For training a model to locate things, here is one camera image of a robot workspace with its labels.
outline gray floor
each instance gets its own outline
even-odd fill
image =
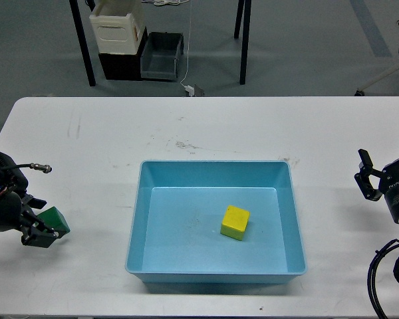
[[[68,1],[0,0],[0,130],[25,96],[185,95],[178,82],[106,80],[89,8],[84,0],[78,4],[95,87],[88,85]],[[184,84],[197,84],[206,96],[352,96],[399,61],[399,0],[253,0],[244,86],[238,83],[241,42],[233,39],[236,0],[143,6],[149,32],[182,32],[186,42],[192,6]],[[399,96],[399,72],[366,94]]]

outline gray plastic crate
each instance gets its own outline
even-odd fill
[[[183,34],[151,32],[140,58],[141,77],[175,81],[178,78],[178,63],[183,53]]]

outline plastic bin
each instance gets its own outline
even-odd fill
[[[220,233],[250,212],[242,241]],[[283,284],[306,272],[284,161],[145,161],[126,269],[144,282]]]
[[[90,15],[99,53],[136,54],[145,30],[141,0],[101,0]]]
[[[180,55],[183,53],[183,34],[151,32],[140,58],[142,78],[175,81],[178,78]]]

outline white chair leg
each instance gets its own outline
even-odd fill
[[[383,78],[385,78],[386,76],[391,75],[392,73],[396,72],[397,70],[399,70],[399,63],[396,63],[391,68],[388,68],[384,72],[380,73],[378,76],[376,76],[373,79],[369,80],[366,84],[358,87],[358,91],[361,92],[361,91],[365,90],[366,88],[369,88],[373,84],[377,83],[379,80],[382,80]]]

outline white storage box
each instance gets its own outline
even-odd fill
[[[136,54],[145,30],[141,0],[101,0],[90,15],[99,53]]]

